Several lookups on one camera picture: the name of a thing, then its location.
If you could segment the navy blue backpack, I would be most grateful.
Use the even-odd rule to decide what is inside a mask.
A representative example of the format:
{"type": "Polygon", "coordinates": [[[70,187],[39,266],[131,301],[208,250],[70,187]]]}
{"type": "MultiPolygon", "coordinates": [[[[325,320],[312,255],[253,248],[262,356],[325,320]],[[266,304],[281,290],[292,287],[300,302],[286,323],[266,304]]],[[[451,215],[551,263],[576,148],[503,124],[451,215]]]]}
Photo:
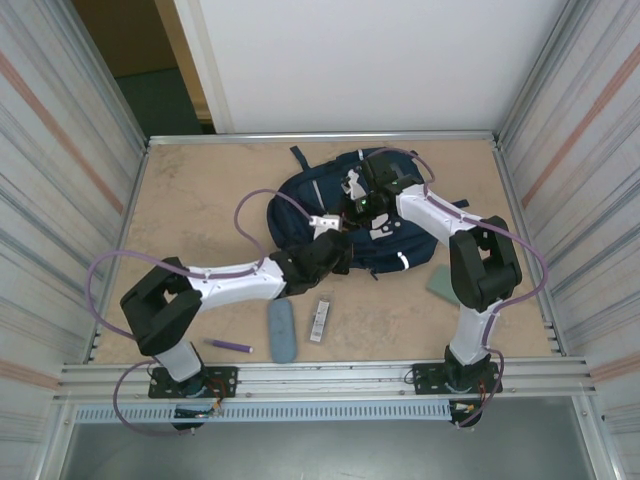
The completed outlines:
{"type": "MultiPolygon", "coordinates": [[[[297,202],[307,213],[323,216],[340,208],[344,198],[341,182],[373,148],[343,153],[312,167],[302,151],[290,148],[301,171],[287,179],[279,191],[297,202]]],[[[308,244],[313,240],[309,221],[294,205],[275,196],[267,207],[267,224],[275,245],[281,249],[308,244]]],[[[399,217],[382,216],[370,229],[348,233],[353,245],[351,266],[371,275],[392,273],[425,264],[433,257],[438,241],[419,226],[399,217]]]]}

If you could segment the clear pen refill pack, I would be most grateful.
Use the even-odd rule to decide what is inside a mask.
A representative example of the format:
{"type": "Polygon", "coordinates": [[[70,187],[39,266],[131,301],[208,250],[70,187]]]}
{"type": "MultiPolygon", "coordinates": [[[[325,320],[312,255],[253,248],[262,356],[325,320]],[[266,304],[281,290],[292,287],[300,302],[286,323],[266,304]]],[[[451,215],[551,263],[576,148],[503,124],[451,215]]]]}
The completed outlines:
{"type": "Polygon", "coordinates": [[[330,294],[321,294],[315,304],[311,315],[309,341],[320,344],[325,336],[329,314],[331,312],[332,297],[330,294]]]}

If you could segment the grey-blue glasses case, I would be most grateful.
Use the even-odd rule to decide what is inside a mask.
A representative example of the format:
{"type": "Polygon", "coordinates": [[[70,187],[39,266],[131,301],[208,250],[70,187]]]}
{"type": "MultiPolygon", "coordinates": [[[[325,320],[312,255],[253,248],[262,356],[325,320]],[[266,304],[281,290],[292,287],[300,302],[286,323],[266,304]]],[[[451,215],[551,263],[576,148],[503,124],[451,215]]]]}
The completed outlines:
{"type": "Polygon", "coordinates": [[[297,338],[291,302],[286,298],[273,300],[268,305],[267,322],[272,361],[292,363],[297,356],[297,338]]]}

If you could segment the green rectangular pad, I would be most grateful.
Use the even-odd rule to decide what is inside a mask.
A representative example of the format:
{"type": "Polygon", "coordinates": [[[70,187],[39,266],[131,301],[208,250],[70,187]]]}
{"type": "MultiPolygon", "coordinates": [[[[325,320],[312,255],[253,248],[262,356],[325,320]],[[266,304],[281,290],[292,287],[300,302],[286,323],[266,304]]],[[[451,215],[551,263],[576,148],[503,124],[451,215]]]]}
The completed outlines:
{"type": "Polygon", "coordinates": [[[426,289],[452,305],[459,304],[459,300],[451,284],[451,273],[448,266],[439,265],[436,267],[427,282],[426,289]]]}

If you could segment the purple pen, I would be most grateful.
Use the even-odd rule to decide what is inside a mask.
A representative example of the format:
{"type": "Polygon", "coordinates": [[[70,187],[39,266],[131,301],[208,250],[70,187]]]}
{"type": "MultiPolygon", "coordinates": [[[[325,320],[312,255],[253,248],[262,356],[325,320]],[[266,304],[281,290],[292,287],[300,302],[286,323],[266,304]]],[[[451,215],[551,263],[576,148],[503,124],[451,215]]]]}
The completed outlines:
{"type": "Polygon", "coordinates": [[[251,354],[253,352],[253,348],[249,345],[227,342],[227,341],[222,341],[218,339],[209,339],[209,338],[204,339],[203,342],[215,348],[236,351],[236,352],[241,352],[246,354],[251,354]]]}

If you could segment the grey metal sheet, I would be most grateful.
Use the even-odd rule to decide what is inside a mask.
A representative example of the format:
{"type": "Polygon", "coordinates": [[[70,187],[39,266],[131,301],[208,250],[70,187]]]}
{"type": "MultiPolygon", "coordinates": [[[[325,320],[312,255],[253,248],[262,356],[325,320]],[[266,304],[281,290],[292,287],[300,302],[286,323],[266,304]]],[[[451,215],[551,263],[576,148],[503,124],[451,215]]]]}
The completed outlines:
{"type": "Polygon", "coordinates": [[[595,480],[574,437],[444,422],[245,423],[144,438],[81,425],[61,480],[595,480]]]}

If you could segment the aluminium table edge rail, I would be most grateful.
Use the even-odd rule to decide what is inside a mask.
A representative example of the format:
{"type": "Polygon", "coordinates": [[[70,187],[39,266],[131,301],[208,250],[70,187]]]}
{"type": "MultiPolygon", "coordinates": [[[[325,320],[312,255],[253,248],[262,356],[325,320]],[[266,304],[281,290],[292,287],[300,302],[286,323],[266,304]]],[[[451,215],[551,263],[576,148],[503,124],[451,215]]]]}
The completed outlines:
{"type": "Polygon", "coordinates": [[[217,145],[267,143],[329,143],[329,142],[394,142],[493,140],[494,134],[485,130],[428,130],[390,132],[316,132],[316,133],[251,133],[209,135],[151,136],[149,146],[161,145],[217,145]]]}

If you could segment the aluminium table side rail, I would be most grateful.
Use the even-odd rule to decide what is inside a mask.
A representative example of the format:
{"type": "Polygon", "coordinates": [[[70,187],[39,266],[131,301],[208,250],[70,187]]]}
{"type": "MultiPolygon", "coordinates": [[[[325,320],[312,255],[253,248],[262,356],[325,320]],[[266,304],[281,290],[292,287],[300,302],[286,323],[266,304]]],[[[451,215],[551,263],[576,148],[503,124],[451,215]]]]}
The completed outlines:
{"type": "MultiPolygon", "coordinates": [[[[144,156],[142,157],[141,163],[139,165],[139,168],[135,177],[135,181],[131,190],[131,194],[129,196],[129,200],[126,206],[126,210],[122,217],[120,234],[119,234],[117,243],[115,244],[116,249],[122,249],[126,244],[130,225],[131,225],[136,204],[138,201],[139,192],[141,189],[146,167],[148,164],[150,151],[151,151],[151,145],[148,144],[144,152],[144,156]]],[[[114,285],[115,285],[118,270],[119,270],[119,265],[120,265],[120,261],[117,258],[113,258],[108,262],[108,270],[106,272],[106,275],[102,284],[102,290],[101,290],[101,293],[99,296],[99,302],[97,305],[98,313],[102,317],[105,317],[105,314],[108,311],[109,303],[111,300],[112,292],[114,289],[114,285]]],[[[95,350],[97,349],[99,345],[99,341],[102,337],[102,330],[103,330],[103,327],[100,324],[96,324],[94,326],[91,340],[88,343],[88,350],[84,359],[85,364],[89,364],[94,361],[95,350]]]]}
{"type": "MultiPolygon", "coordinates": [[[[533,245],[533,241],[531,240],[525,221],[524,209],[517,196],[512,176],[507,168],[505,157],[497,146],[493,148],[492,153],[506,194],[511,215],[515,223],[515,229],[523,240],[525,240],[529,245],[533,245]]],[[[529,250],[524,249],[524,256],[526,258],[530,278],[534,285],[537,286],[542,280],[543,269],[536,256],[529,250]]],[[[559,314],[555,307],[548,285],[545,285],[542,291],[537,294],[536,300],[542,314],[545,331],[550,334],[549,343],[552,354],[555,356],[566,356],[567,352],[564,345],[563,334],[558,325],[559,314]]]]}

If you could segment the long aluminium mounting rail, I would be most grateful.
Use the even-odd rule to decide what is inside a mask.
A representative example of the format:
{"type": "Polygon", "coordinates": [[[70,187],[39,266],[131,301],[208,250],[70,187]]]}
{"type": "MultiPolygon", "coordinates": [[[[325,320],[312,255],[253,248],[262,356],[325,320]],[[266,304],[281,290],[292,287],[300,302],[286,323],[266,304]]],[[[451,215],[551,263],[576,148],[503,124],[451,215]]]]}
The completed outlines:
{"type": "MultiPolygon", "coordinates": [[[[310,362],[238,366],[236,401],[388,400],[412,396],[409,361],[310,362]]],[[[105,403],[124,365],[71,365],[62,370],[56,403],[105,403]]],[[[581,396],[596,393],[586,361],[579,357],[508,358],[504,397],[581,396]]]]}

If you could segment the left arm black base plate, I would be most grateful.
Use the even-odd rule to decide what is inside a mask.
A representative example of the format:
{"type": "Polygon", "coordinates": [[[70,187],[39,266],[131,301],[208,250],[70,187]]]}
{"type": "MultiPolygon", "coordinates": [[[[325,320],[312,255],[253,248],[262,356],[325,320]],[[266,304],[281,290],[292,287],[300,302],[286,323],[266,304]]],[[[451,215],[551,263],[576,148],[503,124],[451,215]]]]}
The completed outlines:
{"type": "Polygon", "coordinates": [[[148,396],[152,399],[225,399],[234,398],[237,367],[205,366],[198,374],[182,382],[175,381],[164,367],[151,370],[148,396]]]}

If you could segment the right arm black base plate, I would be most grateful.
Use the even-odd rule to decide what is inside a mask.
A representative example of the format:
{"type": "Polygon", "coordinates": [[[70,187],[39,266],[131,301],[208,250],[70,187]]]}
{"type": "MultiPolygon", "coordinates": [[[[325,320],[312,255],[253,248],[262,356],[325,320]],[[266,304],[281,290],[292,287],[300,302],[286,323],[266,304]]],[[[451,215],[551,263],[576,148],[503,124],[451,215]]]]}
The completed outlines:
{"type": "Polygon", "coordinates": [[[470,366],[453,363],[417,363],[411,367],[414,391],[417,395],[480,394],[480,387],[490,393],[503,391],[499,377],[499,365],[495,362],[479,362],[470,366]]]}

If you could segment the aluminium frame post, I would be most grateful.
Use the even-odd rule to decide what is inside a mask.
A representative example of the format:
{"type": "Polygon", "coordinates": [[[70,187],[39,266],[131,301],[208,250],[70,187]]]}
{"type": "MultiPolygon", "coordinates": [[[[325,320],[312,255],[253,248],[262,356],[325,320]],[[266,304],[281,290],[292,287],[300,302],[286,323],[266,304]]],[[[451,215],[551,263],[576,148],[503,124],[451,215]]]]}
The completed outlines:
{"type": "Polygon", "coordinates": [[[576,35],[576,30],[583,18],[597,3],[598,0],[565,1],[520,91],[508,109],[504,120],[494,131],[494,144],[498,150],[504,149],[505,145],[514,137],[544,83],[551,76],[555,65],[568,48],[571,39],[576,35]]]}

